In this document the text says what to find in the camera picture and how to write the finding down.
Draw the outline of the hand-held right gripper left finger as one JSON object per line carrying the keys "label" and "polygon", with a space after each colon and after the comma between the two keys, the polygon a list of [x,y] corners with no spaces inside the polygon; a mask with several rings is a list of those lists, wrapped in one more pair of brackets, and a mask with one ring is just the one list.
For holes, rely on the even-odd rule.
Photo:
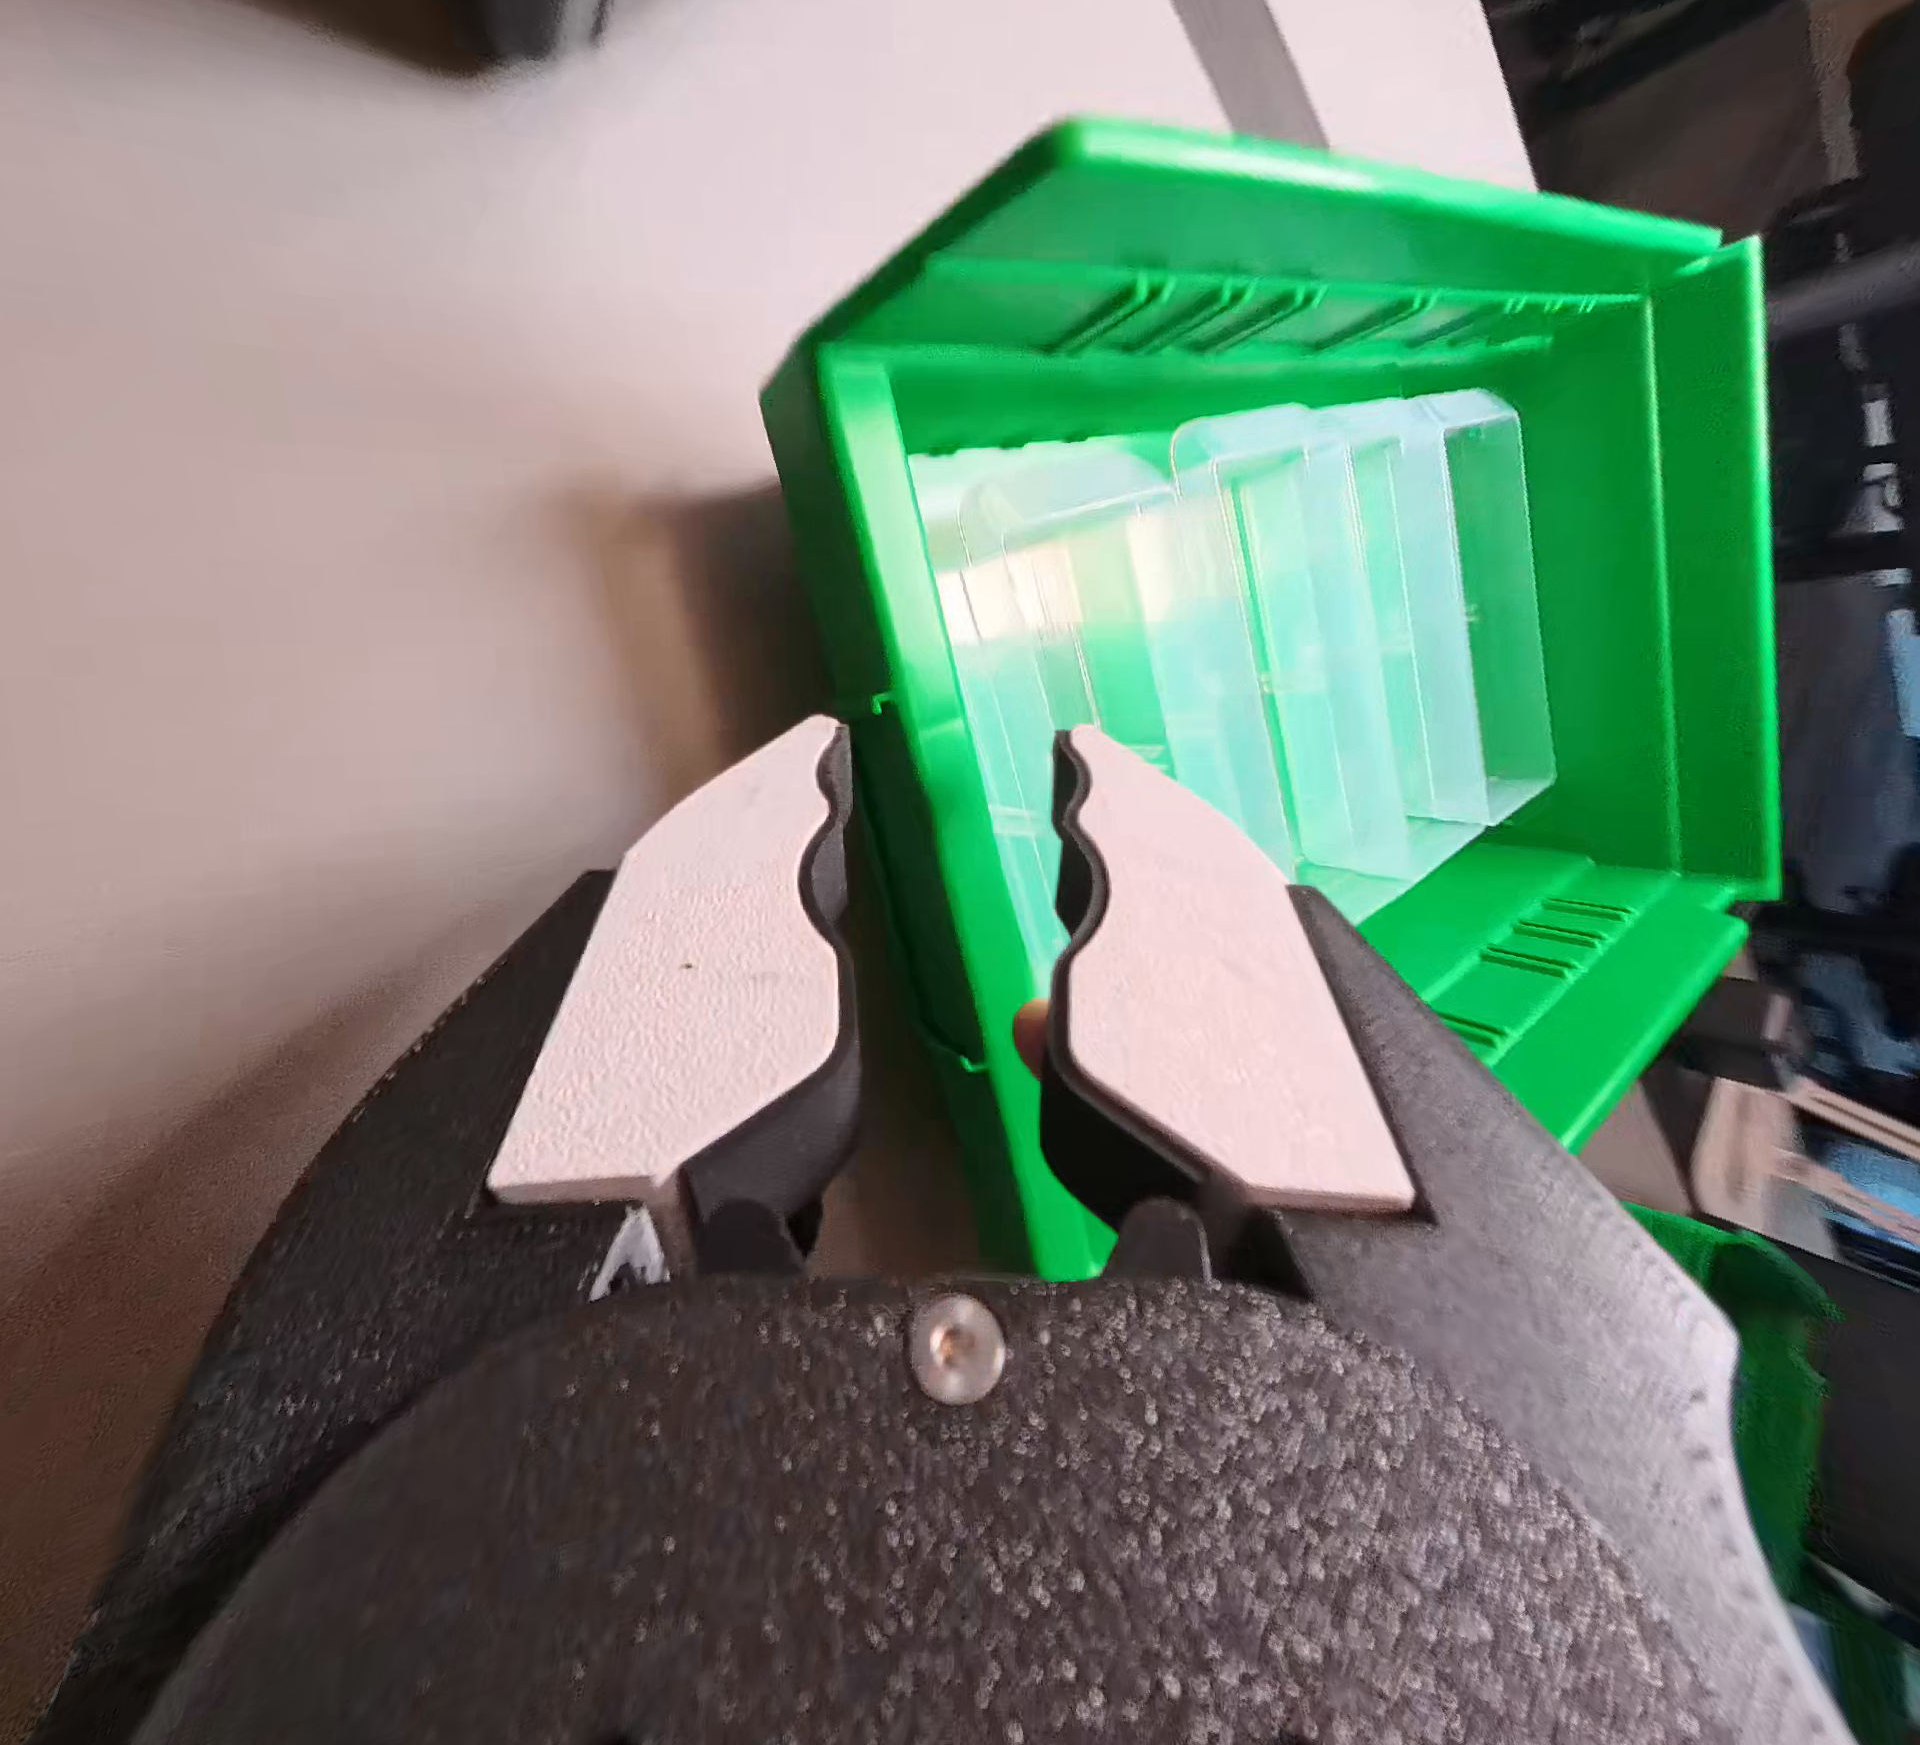
{"label": "hand-held right gripper left finger", "polygon": [[808,717],[617,860],[488,1170],[502,1203],[637,1203],[669,1255],[794,1223],[855,1150],[854,737]]}

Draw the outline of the grey desk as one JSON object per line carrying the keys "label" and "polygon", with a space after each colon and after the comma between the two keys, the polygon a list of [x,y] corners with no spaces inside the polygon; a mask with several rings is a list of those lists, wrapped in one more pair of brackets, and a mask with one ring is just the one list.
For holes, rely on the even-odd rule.
{"label": "grey desk", "polygon": [[1529,183],[1478,0],[4,0],[4,1298],[109,1301],[805,709],[757,391],[1009,146]]}

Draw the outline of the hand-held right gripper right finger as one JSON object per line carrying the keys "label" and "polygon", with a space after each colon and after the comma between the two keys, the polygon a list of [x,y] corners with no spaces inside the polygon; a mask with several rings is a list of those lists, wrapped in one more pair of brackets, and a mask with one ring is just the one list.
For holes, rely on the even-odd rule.
{"label": "hand-held right gripper right finger", "polygon": [[1043,1155],[1110,1230],[1147,1201],[1409,1218],[1411,1162],[1294,883],[1097,724],[1053,740]]}

